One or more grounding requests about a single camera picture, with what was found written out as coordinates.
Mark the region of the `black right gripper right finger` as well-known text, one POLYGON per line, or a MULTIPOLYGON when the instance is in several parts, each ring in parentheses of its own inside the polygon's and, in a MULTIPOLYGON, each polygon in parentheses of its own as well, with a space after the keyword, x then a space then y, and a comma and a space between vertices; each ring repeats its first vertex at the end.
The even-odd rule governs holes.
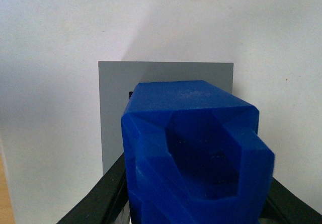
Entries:
POLYGON ((261 223, 321 224, 321 214, 273 179, 261 212, 261 223))

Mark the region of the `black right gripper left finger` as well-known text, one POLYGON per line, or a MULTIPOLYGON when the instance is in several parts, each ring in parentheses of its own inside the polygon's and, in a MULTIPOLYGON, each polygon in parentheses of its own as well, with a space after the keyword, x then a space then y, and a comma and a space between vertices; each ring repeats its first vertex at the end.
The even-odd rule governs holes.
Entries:
POLYGON ((130 223, 124 155, 58 223, 130 223))

